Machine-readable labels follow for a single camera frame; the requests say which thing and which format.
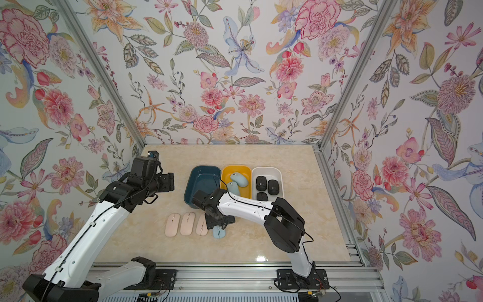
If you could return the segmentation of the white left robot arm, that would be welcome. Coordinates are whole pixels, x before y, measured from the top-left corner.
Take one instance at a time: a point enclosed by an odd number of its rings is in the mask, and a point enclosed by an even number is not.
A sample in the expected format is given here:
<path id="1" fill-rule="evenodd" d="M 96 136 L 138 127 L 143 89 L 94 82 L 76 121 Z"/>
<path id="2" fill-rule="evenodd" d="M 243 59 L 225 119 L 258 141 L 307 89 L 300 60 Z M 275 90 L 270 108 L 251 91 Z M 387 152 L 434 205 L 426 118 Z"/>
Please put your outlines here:
<path id="1" fill-rule="evenodd" d="M 111 183 L 93 214 L 59 257 L 40 274 L 31 274 L 23 289 L 33 301 L 101 301 L 131 286 L 149 289 L 157 282 L 156 265 L 135 257 L 122 267 L 90 276 L 91 266 L 114 231 L 147 198 L 174 190 L 174 175 L 123 176 Z"/>

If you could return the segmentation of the black mouse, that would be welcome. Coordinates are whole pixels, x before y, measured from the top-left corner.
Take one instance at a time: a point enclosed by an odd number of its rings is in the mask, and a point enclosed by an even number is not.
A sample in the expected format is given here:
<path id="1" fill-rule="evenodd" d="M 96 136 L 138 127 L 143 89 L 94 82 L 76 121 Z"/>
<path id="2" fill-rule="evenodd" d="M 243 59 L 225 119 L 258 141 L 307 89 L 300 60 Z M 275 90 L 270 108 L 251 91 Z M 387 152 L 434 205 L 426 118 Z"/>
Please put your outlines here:
<path id="1" fill-rule="evenodd" d="M 278 195 L 280 193 L 279 182 L 275 179 L 269 180 L 267 183 L 267 192 L 273 196 Z"/>
<path id="2" fill-rule="evenodd" d="M 257 201 L 269 201 L 268 195 L 265 192 L 259 192 L 256 195 Z"/>
<path id="3" fill-rule="evenodd" d="M 265 176 L 257 176 L 255 187 L 257 191 L 267 190 L 267 178 Z"/>

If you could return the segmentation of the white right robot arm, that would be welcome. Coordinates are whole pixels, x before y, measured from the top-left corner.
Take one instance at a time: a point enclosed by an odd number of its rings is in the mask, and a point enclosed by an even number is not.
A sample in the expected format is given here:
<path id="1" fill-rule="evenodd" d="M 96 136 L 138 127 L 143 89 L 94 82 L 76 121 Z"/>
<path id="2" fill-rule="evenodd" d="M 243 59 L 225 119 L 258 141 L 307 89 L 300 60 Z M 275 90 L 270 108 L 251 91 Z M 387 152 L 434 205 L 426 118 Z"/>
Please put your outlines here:
<path id="1" fill-rule="evenodd" d="M 196 191 L 192 203 L 205 212 L 208 229 L 225 228 L 237 218 L 265 228 L 274 246 L 285 252 L 291 262 L 290 269 L 277 270 L 274 286 L 279 291 L 299 293 L 330 289 L 327 274 L 316 268 L 305 248 L 314 238 L 306 232 L 302 216 L 284 198 L 258 201 L 216 189 L 212 193 Z"/>

